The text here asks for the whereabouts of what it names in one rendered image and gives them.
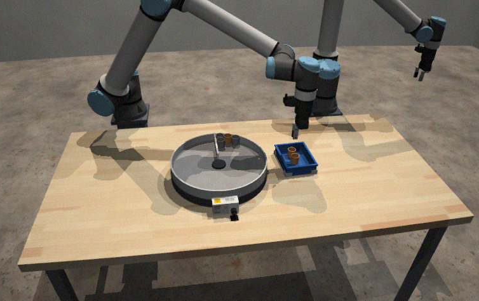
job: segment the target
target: wooden tabletop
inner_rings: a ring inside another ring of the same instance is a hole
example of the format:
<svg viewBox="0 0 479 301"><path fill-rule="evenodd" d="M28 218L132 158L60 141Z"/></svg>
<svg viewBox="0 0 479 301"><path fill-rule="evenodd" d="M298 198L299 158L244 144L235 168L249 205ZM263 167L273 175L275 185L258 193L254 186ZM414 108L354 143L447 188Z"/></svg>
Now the wooden tabletop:
<svg viewBox="0 0 479 301"><path fill-rule="evenodd" d="M73 133L18 261L21 271L282 248L470 223L473 214L380 114ZM267 156L264 190L239 221L172 186L186 140L232 133ZM285 177L275 144L305 142L318 173Z"/></svg>

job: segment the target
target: black metal table leg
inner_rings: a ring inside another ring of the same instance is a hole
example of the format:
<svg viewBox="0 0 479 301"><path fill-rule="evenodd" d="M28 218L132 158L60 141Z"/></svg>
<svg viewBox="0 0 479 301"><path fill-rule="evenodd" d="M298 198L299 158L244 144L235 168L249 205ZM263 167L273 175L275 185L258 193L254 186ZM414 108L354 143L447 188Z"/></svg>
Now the black metal table leg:
<svg viewBox="0 0 479 301"><path fill-rule="evenodd" d="M60 301L78 301L65 270L46 271L46 275L48 275Z"/></svg>
<svg viewBox="0 0 479 301"><path fill-rule="evenodd" d="M447 227L429 229L394 301L407 301L410 298L412 292L418 285L418 281L420 281L420 278L425 272L425 268L429 264L431 257L433 257L436 247L438 247L446 229Z"/></svg>

